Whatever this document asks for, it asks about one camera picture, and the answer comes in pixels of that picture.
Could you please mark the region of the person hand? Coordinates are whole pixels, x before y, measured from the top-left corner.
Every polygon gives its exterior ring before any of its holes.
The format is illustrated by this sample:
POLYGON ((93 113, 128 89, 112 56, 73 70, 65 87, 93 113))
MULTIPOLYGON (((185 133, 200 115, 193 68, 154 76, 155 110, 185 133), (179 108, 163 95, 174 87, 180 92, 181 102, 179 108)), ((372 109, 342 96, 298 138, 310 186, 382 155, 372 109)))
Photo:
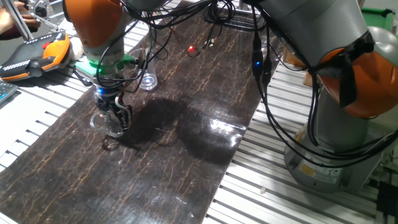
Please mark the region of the person hand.
POLYGON ((14 26, 14 20, 5 7, 0 9, 0 34, 5 33, 14 26))
POLYGON ((25 8, 25 3, 20 1, 14 1, 15 6, 20 12, 24 22, 28 26, 31 32, 37 32, 41 26, 41 22, 37 21, 35 17, 30 15, 30 12, 25 8))

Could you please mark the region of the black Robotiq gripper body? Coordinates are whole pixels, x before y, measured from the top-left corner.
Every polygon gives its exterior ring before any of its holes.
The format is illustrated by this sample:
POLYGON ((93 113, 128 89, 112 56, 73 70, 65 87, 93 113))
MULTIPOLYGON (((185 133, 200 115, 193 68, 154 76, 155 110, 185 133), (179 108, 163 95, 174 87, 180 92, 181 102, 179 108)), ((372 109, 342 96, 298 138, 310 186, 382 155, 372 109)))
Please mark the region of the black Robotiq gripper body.
POLYGON ((97 86, 94 91, 94 99, 101 98, 105 102, 107 102, 108 107, 112 105, 115 106, 115 99, 121 99, 123 97, 124 92, 122 89, 116 88, 105 88, 97 86))

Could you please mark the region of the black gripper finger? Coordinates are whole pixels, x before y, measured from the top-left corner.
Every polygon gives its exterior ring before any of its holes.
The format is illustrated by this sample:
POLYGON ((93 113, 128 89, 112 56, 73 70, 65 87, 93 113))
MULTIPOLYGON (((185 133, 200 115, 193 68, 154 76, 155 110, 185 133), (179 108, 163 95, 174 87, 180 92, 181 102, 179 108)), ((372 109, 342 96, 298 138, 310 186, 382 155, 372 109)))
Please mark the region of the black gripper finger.
POLYGON ((109 115, 107 102, 105 102, 101 98, 98 98, 98 99, 95 99, 95 103, 96 103, 96 107, 97 107, 98 110, 94 114, 94 116, 104 117, 104 116, 108 116, 109 115))
POLYGON ((115 99, 114 113, 119 120, 122 130, 128 130, 132 122, 132 108, 124 105, 122 99, 115 99))

